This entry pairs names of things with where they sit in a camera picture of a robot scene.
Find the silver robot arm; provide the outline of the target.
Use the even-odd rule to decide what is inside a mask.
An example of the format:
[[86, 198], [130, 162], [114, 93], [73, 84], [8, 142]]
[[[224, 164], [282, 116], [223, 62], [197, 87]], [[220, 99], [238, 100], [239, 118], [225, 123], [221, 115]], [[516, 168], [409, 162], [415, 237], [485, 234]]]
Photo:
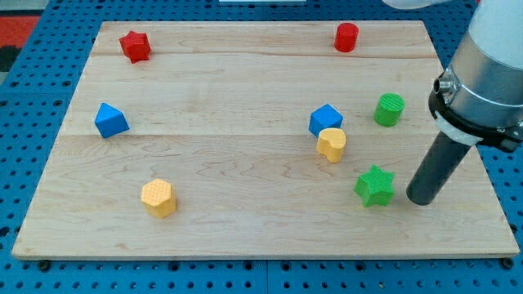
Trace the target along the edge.
[[522, 142], [522, 0], [480, 0], [429, 109], [440, 134], [464, 147], [513, 152]]

